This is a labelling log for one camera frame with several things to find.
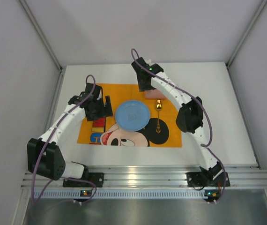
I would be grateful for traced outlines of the blue metal fork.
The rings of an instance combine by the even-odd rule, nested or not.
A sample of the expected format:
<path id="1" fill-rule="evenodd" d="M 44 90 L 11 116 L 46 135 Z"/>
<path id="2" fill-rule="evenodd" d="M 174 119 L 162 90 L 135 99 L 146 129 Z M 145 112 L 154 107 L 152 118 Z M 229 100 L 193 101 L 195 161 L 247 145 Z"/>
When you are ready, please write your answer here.
<path id="1" fill-rule="evenodd" d="M 103 118 L 104 120 L 104 133 L 106 132 L 106 117 Z"/>

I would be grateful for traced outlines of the pink plastic cup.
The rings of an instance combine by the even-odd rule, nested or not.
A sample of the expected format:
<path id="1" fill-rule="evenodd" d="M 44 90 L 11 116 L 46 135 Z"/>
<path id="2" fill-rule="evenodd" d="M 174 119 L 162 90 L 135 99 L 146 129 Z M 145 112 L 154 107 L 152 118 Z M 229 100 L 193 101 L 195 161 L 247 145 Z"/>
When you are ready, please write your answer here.
<path id="1" fill-rule="evenodd" d="M 156 100 L 166 99 L 166 96 L 158 89 L 146 90 L 144 91 L 144 93 L 146 99 L 156 99 Z"/>

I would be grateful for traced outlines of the light blue plate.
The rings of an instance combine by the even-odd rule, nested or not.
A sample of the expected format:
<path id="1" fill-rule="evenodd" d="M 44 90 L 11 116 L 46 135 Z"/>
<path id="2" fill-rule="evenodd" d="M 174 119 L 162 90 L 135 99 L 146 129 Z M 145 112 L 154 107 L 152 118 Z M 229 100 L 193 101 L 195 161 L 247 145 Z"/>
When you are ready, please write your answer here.
<path id="1" fill-rule="evenodd" d="M 139 131 L 146 127 L 149 120 L 149 108 L 138 100 L 125 101 L 115 111 L 116 123 L 121 129 L 126 131 Z"/>

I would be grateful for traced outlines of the gold ornate spoon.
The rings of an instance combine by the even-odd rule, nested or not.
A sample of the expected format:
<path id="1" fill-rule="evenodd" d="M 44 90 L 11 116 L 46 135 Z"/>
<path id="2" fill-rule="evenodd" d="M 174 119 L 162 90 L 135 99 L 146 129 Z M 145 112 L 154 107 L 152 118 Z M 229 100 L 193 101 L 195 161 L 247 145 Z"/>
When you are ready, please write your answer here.
<path id="1" fill-rule="evenodd" d="M 161 100 L 157 100 L 156 104 L 155 104 L 155 109 L 157 111 L 157 124 L 156 124 L 156 132 L 159 134 L 161 132 L 161 128 L 160 128 L 160 111 L 162 109 L 162 102 Z"/>

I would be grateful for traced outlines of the orange Mickey Mouse placemat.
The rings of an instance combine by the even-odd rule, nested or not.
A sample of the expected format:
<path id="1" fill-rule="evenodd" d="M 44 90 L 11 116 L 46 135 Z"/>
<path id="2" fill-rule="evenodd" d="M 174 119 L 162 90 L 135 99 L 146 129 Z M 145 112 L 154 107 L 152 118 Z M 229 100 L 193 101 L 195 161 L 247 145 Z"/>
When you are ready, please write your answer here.
<path id="1" fill-rule="evenodd" d="M 112 109 L 128 100 L 143 102 L 150 111 L 150 120 L 146 127 L 131 132 L 122 130 L 114 117 L 106 117 L 106 132 L 104 133 L 104 120 L 83 120 L 78 135 L 78 144 L 93 144 L 122 147 L 182 147 L 181 131 L 176 125 L 177 110 L 173 104 L 163 99 L 160 111 L 161 132 L 156 132 L 157 111 L 156 100 L 146 99 L 136 84 L 108 84 L 102 83 L 104 94 L 110 96 Z"/>

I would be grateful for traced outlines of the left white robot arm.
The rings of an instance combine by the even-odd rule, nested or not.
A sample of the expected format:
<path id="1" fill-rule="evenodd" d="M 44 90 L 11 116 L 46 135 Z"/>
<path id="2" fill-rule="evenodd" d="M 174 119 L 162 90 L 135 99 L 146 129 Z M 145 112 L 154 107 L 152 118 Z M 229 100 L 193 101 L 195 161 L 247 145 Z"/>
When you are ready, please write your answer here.
<path id="1" fill-rule="evenodd" d="M 29 172 L 51 180 L 83 178 L 86 166 L 68 162 L 61 147 L 83 120 L 101 121 L 112 115 L 111 100 L 109 96 L 103 96 L 103 88 L 87 83 L 85 91 L 70 98 L 64 112 L 44 134 L 37 139 L 29 140 L 27 144 Z"/>

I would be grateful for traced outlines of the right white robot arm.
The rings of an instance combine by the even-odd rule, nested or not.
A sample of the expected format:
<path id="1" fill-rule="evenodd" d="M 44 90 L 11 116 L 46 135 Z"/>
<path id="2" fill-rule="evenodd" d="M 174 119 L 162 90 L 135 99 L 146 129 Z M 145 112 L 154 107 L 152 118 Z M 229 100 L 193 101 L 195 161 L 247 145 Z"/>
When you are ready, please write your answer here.
<path id="1" fill-rule="evenodd" d="M 149 65 L 139 57 L 131 65 L 137 75 L 139 90 L 158 90 L 171 101 L 178 111 L 177 127 L 193 141 L 200 171 L 187 173 L 188 186 L 196 190 L 205 187 L 228 187 L 228 174 L 220 159 L 209 149 L 212 143 L 212 124 L 201 98 L 179 88 L 158 64 Z M 204 119 L 209 122 L 208 135 L 204 131 Z"/>

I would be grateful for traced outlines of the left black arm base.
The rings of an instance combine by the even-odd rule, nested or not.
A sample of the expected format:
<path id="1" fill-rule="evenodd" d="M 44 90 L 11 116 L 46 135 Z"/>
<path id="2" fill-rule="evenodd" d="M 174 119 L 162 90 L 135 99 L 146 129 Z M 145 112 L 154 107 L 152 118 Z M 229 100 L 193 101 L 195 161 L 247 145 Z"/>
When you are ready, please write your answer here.
<path id="1" fill-rule="evenodd" d="M 82 178 L 82 180 L 87 180 L 89 182 L 92 182 L 96 185 L 98 188 L 103 187 L 104 183 L 104 173 L 102 172 L 91 172 L 86 178 Z M 63 181 L 63 187 L 67 188 L 87 188 L 87 187 L 92 187 L 91 184 L 89 183 L 84 183 L 84 182 L 79 182 L 79 181 L 72 181 L 72 180 L 66 180 L 64 179 Z"/>

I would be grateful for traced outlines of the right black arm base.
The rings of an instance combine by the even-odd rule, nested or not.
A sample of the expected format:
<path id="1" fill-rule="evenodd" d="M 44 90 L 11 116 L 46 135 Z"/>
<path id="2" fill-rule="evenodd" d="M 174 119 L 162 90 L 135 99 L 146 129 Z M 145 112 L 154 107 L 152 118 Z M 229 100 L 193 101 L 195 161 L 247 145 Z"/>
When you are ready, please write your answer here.
<path id="1" fill-rule="evenodd" d="M 203 188 L 216 188 L 223 187 L 224 184 L 226 187 L 230 186 L 230 181 L 227 173 L 221 172 L 214 178 L 206 176 L 202 172 L 188 172 L 186 174 L 187 185 L 188 187 L 202 190 Z"/>

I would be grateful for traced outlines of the aluminium mounting rail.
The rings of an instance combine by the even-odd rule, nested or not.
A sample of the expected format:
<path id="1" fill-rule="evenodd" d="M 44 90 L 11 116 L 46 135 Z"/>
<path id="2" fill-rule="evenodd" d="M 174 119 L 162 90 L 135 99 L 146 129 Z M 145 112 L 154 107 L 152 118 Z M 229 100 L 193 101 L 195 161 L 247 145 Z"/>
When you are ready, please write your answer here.
<path id="1" fill-rule="evenodd" d="M 229 155 L 216 152 L 230 180 L 230 188 L 267 188 L 267 170 L 259 169 L 252 153 Z M 187 188 L 187 172 L 197 172 L 193 151 L 183 148 L 105 148 L 84 146 L 67 156 L 104 173 L 107 188 Z"/>

